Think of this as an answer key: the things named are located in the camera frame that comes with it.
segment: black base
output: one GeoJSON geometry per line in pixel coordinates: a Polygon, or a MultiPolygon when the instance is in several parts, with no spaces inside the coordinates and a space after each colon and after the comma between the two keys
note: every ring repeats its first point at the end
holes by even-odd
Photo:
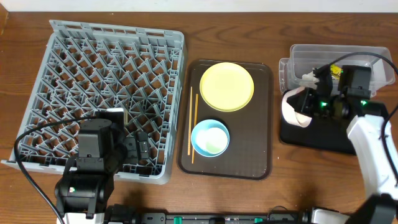
{"type": "Polygon", "coordinates": [[[306,128],[280,119],[280,140],[287,144],[355,155],[354,147],[341,124],[333,120],[312,119],[306,128]]]}

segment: yellow object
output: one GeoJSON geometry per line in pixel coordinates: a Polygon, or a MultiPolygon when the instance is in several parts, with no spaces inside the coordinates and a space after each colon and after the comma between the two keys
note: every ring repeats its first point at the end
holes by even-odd
{"type": "MultiPolygon", "coordinates": [[[[193,119],[193,127],[197,125],[197,120],[198,120],[198,97],[199,94],[197,93],[195,100],[195,117],[193,119]]],[[[194,159],[195,159],[195,148],[192,146],[192,164],[194,159]]]]}
{"type": "Polygon", "coordinates": [[[340,79],[341,71],[342,69],[339,66],[335,64],[330,65],[330,74],[335,80],[340,79]]]}
{"type": "Polygon", "coordinates": [[[231,112],[246,106],[253,97],[253,79],[246,69],[235,63],[211,66],[200,80],[200,94],[212,108],[231,112]]]}
{"type": "Polygon", "coordinates": [[[191,154],[191,122],[192,122],[192,86],[189,95],[189,124],[188,124],[188,156],[191,154]]]}

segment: plastic container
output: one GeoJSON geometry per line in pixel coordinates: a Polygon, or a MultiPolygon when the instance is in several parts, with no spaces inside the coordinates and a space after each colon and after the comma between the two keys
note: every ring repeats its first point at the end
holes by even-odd
{"type": "MultiPolygon", "coordinates": [[[[290,58],[282,58],[279,61],[280,91],[283,93],[299,86],[315,87],[314,82],[302,80],[302,75],[310,73],[313,68],[330,63],[338,57],[352,52],[377,53],[391,60],[390,51],[385,47],[296,44],[290,48],[290,58]]],[[[337,66],[360,65],[370,67],[372,77],[369,89],[372,96],[375,96],[376,91],[381,87],[395,82],[393,69],[383,60],[370,55],[348,57],[336,64],[337,66]]],[[[334,80],[332,94],[338,94],[337,86],[338,80],[334,80]]]]}
{"type": "MultiPolygon", "coordinates": [[[[165,184],[171,174],[186,47],[181,32],[50,21],[54,29],[18,135],[46,122],[93,115],[107,108],[129,112],[127,136],[149,134],[150,159],[124,164],[115,180],[165,184]]],[[[57,126],[24,138],[26,169],[62,174],[78,152],[79,126],[57,126]]],[[[14,153],[5,165],[18,169],[14,153]]]]}

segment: green connector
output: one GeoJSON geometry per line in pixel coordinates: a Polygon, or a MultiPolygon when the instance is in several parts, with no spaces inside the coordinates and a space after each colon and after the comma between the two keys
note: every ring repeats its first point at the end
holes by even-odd
{"type": "Polygon", "coordinates": [[[259,223],[259,222],[262,222],[262,218],[255,218],[254,219],[254,223],[259,223]]]}
{"type": "Polygon", "coordinates": [[[182,217],[174,217],[174,224],[182,224],[182,217]]]}

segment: cable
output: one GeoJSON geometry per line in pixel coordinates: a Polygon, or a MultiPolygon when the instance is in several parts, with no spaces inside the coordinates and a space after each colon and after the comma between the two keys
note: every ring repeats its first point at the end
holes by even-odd
{"type": "MultiPolygon", "coordinates": [[[[316,69],[315,72],[321,73],[322,71],[324,71],[324,69],[328,69],[331,65],[335,64],[336,62],[339,62],[340,60],[343,60],[345,58],[355,56],[355,55],[370,55],[370,56],[374,56],[374,57],[383,59],[385,62],[387,62],[392,67],[392,69],[395,71],[396,75],[398,76],[398,68],[394,65],[394,63],[392,63],[388,58],[386,58],[382,55],[371,53],[371,52],[354,52],[354,53],[346,54],[346,55],[341,56],[340,58],[332,61],[331,63],[316,69]]],[[[388,121],[391,119],[392,115],[394,115],[397,110],[398,110],[398,105],[392,110],[391,114],[389,114],[387,116],[387,118],[384,120],[384,122],[381,126],[381,136],[380,136],[381,142],[383,144],[384,152],[386,153],[386,156],[387,156],[387,160],[390,163],[392,172],[394,173],[394,176],[396,178],[396,187],[398,186],[398,171],[392,161],[390,152],[388,151],[387,142],[386,142],[386,126],[387,126],[388,121]]]]}
{"type": "Polygon", "coordinates": [[[22,173],[25,175],[26,179],[30,182],[30,184],[32,184],[34,189],[36,189],[38,191],[38,193],[44,198],[44,200],[50,205],[51,209],[54,211],[54,213],[56,214],[57,218],[60,220],[61,224],[65,224],[65,222],[63,221],[60,212],[58,211],[56,206],[51,202],[49,197],[44,193],[44,191],[36,184],[36,182],[33,180],[33,178],[29,175],[28,171],[25,169],[25,167],[24,167],[24,165],[23,165],[23,163],[22,163],[22,161],[21,161],[21,159],[19,157],[18,144],[19,144],[19,141],[22,140],[25,136],[27,136],[30,133],[33,133],[35,131],[39,131],[42,128],[51,127],[51,126],[59,125],[59,124],[71,123],[71,122],[74,122],[74,121],[81,121],[81,120],[84,120],[84,119],[94,119],[94,118],[96,118],[96,117],[95,116],[89,116],[89,117],[84,117],[84,118],[75,118],[75,119],[69,119],[69,120],[65,120],[65,121],[58,121],[58,122],[54,122],[54,123],[48,123],[48,124],[45,124],[43,126],[38,126],[36,128],[32,128],[32,129],[24,132],[20,136],[18,136],[18,138],[15,140],[15,143],[14,143],[14,155],[15,155],[15,160],[17,161],[19,168],[21,169],[22,173]]]}
{"type": "Polygon", "coordinates": [[[269,219],[271,218],[271,214],[272,214],[272,212],[275,210],[275,208],[283,208],[284,210],[289,211],[286,207],[281,206],[281,205],[277,205],[277,206],[275,206],[274,208],[272,208],[271,210],[269,210],[269,212],[268,212],[268,214],[267,214],[267,220],[268,220],[268,221],[269,221],[269,219]]]}

